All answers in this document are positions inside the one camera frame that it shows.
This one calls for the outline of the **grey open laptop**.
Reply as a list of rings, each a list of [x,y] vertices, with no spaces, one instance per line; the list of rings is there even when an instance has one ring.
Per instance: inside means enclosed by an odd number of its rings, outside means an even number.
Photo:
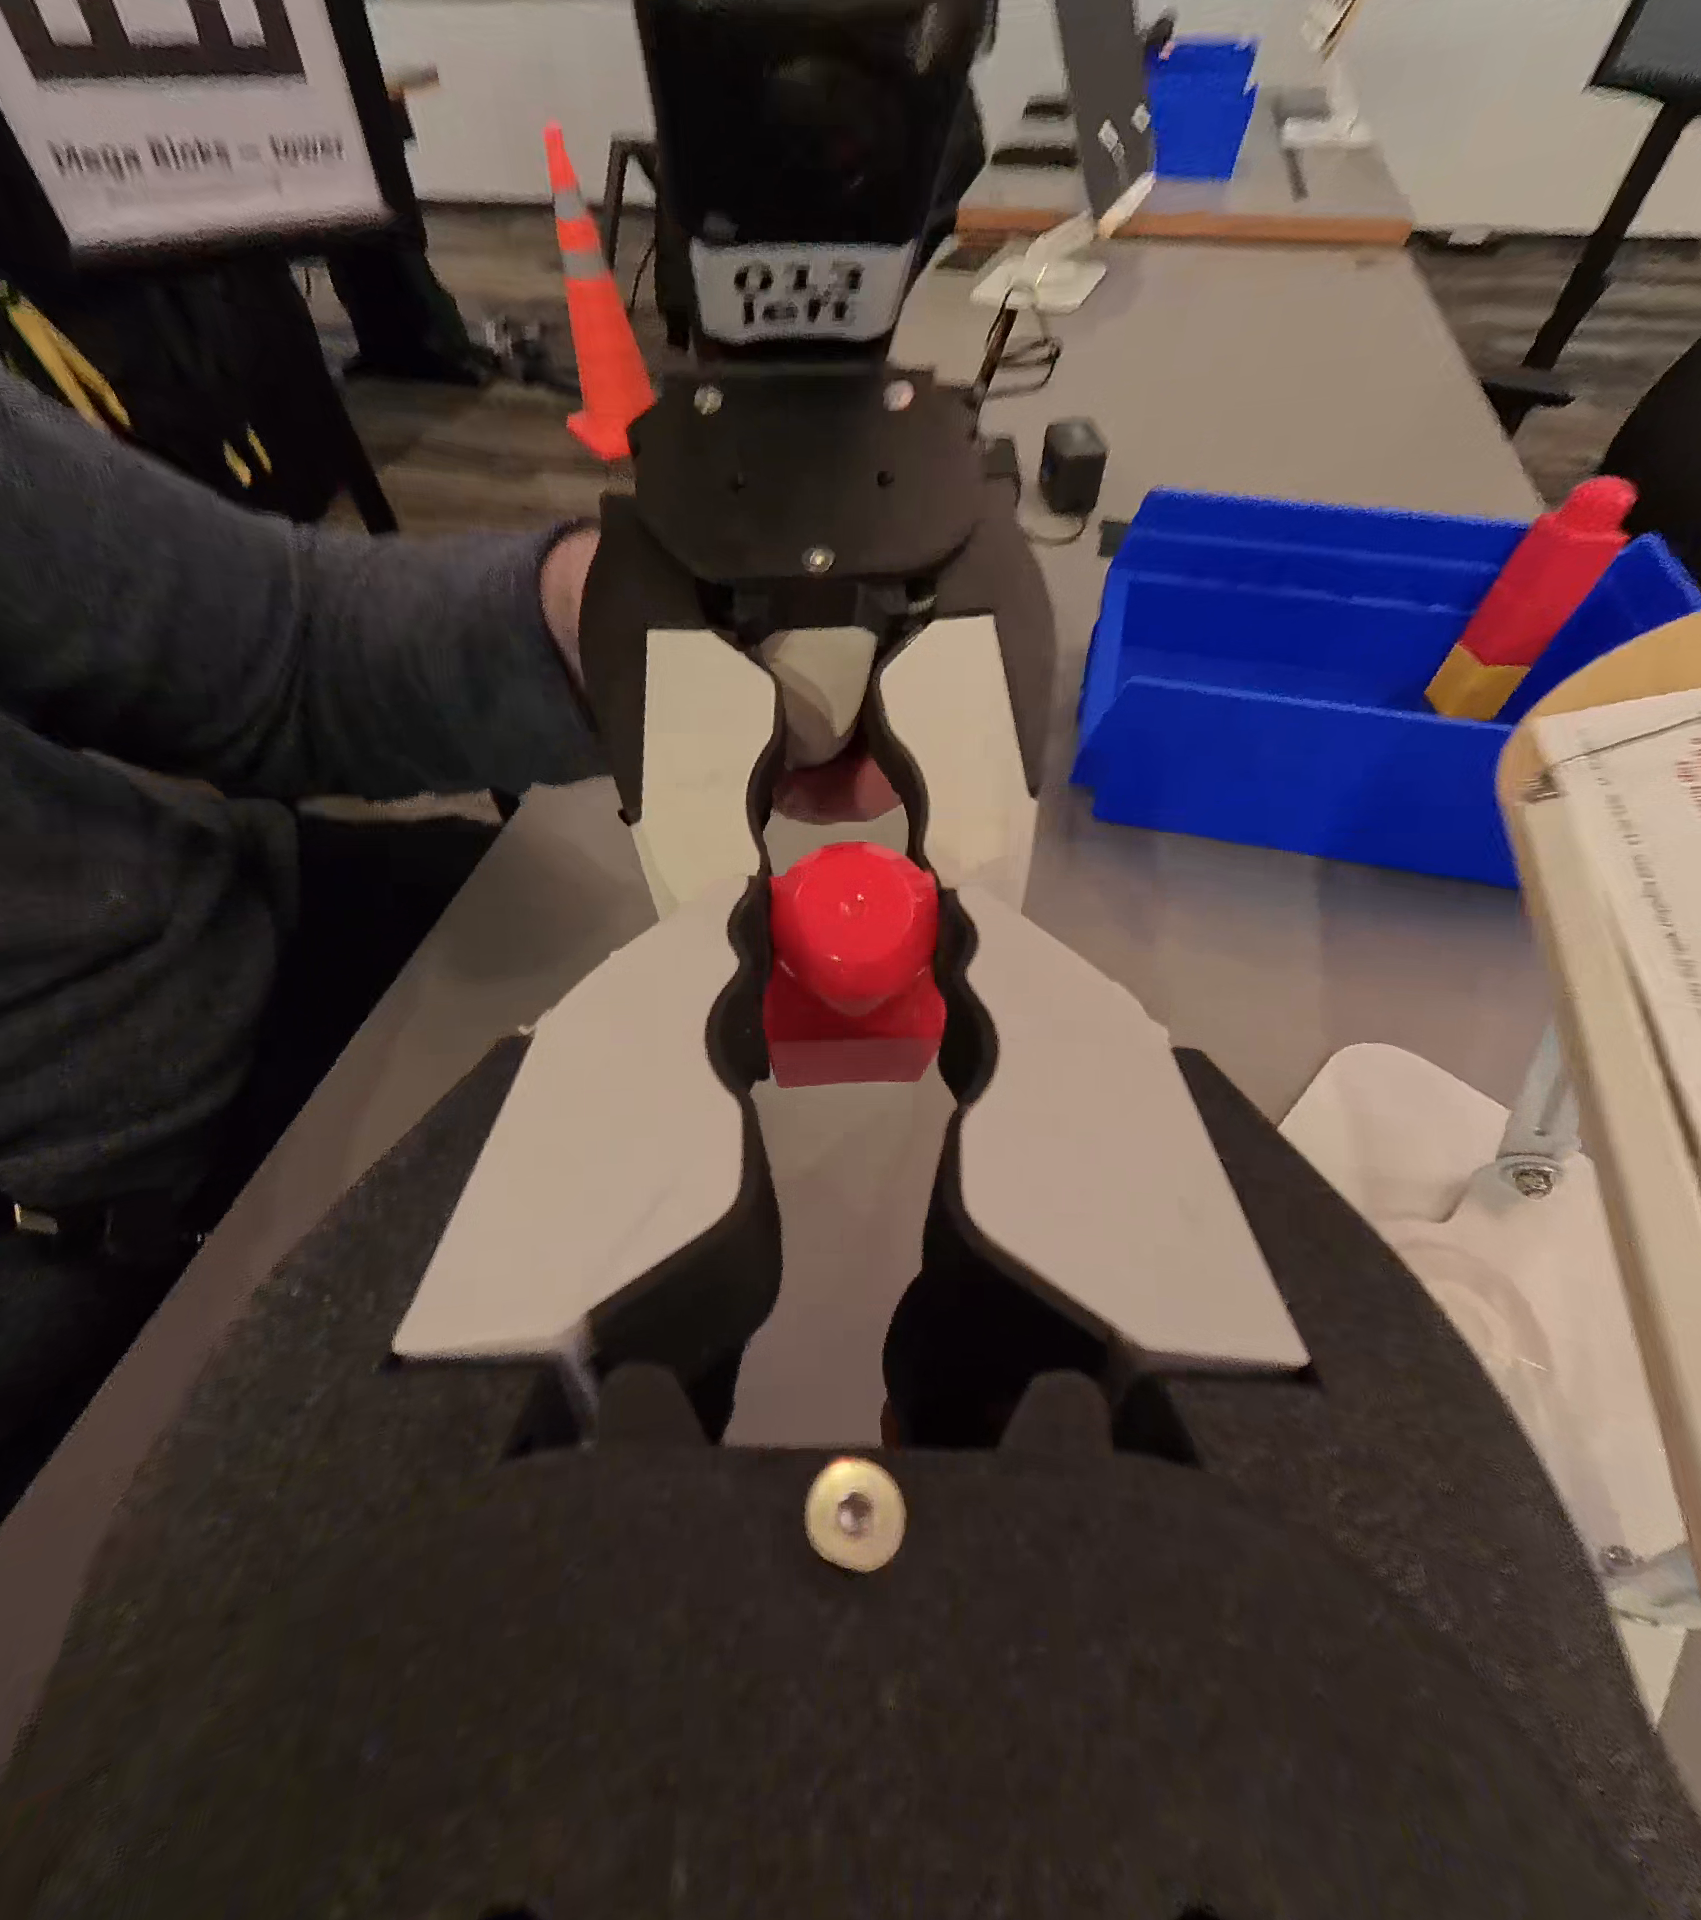
[[[1134,2],[1053,2],[1078,168],[1101,238],[1118,234],[1154,187],[1146,45]]]

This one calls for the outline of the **blurred blue object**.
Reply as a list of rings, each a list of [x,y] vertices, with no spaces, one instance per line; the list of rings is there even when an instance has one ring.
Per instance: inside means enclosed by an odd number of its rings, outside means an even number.
[[[1110,550],[1072,781],[1097,818],[1513,886],[1496,794],[1515,720],[1584,666],[1701,610],[1633,538],[1493,720],[1424,683],[1523,526],[1154,488]]]

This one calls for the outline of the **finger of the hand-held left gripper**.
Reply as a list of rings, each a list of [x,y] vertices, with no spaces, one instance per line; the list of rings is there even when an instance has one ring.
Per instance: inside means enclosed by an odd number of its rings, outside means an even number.
[[[868,756],[903,805],[905,849],[946,890],[1023,910],[1039,798],[994,626],[921,626],[863,706]]]
[[[657,919],[772,872],[782,683],[718,630],[653,628],[642,707],[642,876]]]

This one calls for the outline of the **grey desk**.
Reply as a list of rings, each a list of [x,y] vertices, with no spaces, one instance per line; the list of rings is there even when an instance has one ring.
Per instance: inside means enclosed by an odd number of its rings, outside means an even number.
[[[1534,488],[1399,250],[1119,242],[1062,328],[1041,397],[991,423],[1025,460],[1053,415],[1101,423],[1105,511],[1154,486],[1518,517]],[[1509,890],[1118,830],[1058,747],[1033,843],[1033,919],[1284,1116],[1348,1044],[1390,1044],[1509,1102],[1556,1015]],[[530,794],[288,1141],[211,1236],[45,1477],[0,1528],[0,1770],[32,1716],[117,1502],[273,1267],[505,1029],[644,931],[653,910],[607,781]],[[743,1363],[731,1436],[858,1444],[916,1234],[848,1248],[854,1173],[925,1202],[934,1090],[765,1095],[793,1177],[794,1261]]]

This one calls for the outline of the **yellow toy building block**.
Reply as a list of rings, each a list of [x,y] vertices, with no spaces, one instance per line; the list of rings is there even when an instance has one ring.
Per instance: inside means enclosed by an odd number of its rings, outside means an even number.
[[[1529,662],[1482,659],[1457,638],[1424,686],[1424,700],[1445,717],[1496,720],[1526,673]]]

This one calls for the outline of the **small monitor on stand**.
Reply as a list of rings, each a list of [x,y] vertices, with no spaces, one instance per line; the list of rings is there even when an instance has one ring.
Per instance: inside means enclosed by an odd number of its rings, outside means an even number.
[[[1529,352],[1513,370],[1480,383],[1509,439],[1534,412],[1571,403],[1571,390],[1556,374],[1558,358],[1604,300],[1628,233],[1682,132],[1701,122],[1701,2],[1629,2],[1587,88],[1640,97],[1655,110]]]

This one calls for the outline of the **orange traffic cone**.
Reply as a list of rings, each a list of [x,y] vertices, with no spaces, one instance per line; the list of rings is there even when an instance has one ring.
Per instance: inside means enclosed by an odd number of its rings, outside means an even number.
[[[656,406],[656,383],[558,122],[543,127],[543,155],[575,352],[578,410],[567,428],[598,460],[627,461],[634,423]]]

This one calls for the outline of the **wooden table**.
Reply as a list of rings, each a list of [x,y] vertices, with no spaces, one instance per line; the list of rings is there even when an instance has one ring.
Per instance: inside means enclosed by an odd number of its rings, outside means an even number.
[[[1015,176],[984,176],[982,187],[958,205],[955,230],[963,238],[1039,238],[1053,228],[1078,221],[1074,210],[1006,201],[1025,185]],[[1157,185],[1151,195],[1118,228],[1087,218],[1090,238],[1123,242],[1210,242],[1239,249],[1312,249],[1312,250],[1399,250],[1414,234],[1404,213],[1334,210],[1312,201],[1295,205],[1176,205]]]

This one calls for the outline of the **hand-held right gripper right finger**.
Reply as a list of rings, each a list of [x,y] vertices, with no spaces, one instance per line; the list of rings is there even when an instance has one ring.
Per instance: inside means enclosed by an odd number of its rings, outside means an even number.
[[[1169,1033],[1002,901],[947,901],[946,929],[944,1222],[1138,1368],[1300,1376],[1311,1351]]]

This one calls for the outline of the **red toy building block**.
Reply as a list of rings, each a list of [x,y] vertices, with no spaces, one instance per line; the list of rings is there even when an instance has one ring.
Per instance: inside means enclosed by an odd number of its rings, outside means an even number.
[[[1591,587],[1583,579],[1543,572],[1498,580],[1470,614],[1457,647],[1482,669],[1529,669],[1560,626],[1583,607]]]
[[[778,1087],[928,1074],[946,1022],[937,910],[934,876],[868,840],[823,846],[772,876],[760,1011]]]
[[[1596,473],[1567,493],[1560,506],[1540,514],[1523,552],[1529,566],[1529,610],[1550,630],[1587,600],[1614,556],[1628,546],[1628,521],[1638,505],[1629,477]]]

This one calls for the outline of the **person's dark sweater torso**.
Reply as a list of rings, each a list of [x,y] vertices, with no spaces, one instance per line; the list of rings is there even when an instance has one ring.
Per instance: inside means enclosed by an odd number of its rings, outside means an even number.
[[[0,764],[0,1519],[497,831]]]

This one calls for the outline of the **white document stand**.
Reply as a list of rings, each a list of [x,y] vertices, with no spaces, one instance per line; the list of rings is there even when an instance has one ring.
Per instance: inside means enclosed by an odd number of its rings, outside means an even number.
[[[1410,1052],[1330,1057],[1282,1125],[1503,1394],[1617,1619],[1698,1633],[1701,1593],[1552,1029],[1513,1106]]]

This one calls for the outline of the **blue plastic bin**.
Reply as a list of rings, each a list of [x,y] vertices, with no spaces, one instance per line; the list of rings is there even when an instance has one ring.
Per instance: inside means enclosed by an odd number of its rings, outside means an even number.
[[[1146,53],[1146,106],[1160,180],[1237,173],[1260,101],[1255,36],[1173,36]]]

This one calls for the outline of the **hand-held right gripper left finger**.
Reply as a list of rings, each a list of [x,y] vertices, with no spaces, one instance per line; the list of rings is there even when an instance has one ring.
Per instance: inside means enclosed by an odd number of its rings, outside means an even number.
[[[627,1363],[735,1411],[777,1301],[765,901],[693,901],[546,1009],[406,1304],[401,1363]]]

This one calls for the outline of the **person's left hand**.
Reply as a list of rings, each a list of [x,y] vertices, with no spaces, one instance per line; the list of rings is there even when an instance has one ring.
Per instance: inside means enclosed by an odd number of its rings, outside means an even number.
[[[601,571],[601,533],[604,526],[598,517],[559,526],[543,541],[535,567],[535,610],[549,651],[562,666],[575,712],[591,731],[600,731],[600,725],[586,636],[591,630],[591,610],[604,600],[604,588],[595,587],[595,575]]]

